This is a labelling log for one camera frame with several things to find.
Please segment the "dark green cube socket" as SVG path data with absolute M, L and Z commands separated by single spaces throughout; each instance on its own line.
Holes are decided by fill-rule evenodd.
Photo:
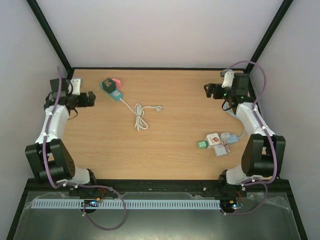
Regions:
M 116 90 L 116 84 L 114 81 L 112 81 L 111 78 L 107 78 L 104 81 L 102 81 L 100 87 L 108 94 Z

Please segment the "teal power strip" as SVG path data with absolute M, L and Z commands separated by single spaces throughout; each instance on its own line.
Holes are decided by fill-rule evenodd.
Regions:
M 116 82 L 107 78 L 100 83 L 100 88 L 116 102 L 123 100 L 123 93 L 117 89 Z

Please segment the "pink plug adapter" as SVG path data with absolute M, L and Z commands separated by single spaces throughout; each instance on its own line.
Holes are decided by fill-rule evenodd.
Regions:
M 117 89 L 120 89 L 120 88 L 122 87 L 122 82 L 121 82 L 119 79 L 117 79 L 117 78 L 112 78 L 111 80 L 112 80 L 113 82 L 115 82 L 115 86 L 116 86 Z

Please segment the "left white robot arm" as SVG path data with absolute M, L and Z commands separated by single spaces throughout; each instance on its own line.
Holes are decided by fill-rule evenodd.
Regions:
M 34 144 L 25 147 L 35 181 L 39 184 L 50 183 L 54 188 L 61 185 L 94 185 L 94 173 L 88 168 L 80 168 L 64 145 L 62 138 L 70 112 L 76 108 L 93 107 L 96 96 L 90 91 L 79 95 L 61 94 L 59 101 L 55 93 L 53 99 L 46 99 L 45 121 L 39 137 Z

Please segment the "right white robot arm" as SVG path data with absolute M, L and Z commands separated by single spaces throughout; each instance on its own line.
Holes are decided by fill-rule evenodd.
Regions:
M 223 99 L 226 111 L 233 111 L 248 134 L 248 142 L 240 165 L 224 170 L 217 180 L 217 192 L 223 197 L 234 197 L 245 184 L 262 181 L 272 183 L 280 174 L 286 140 L 276 135 L 261 116 L 248 90 L 238 86 L 209 83 L 204 86 L 208 98 Z

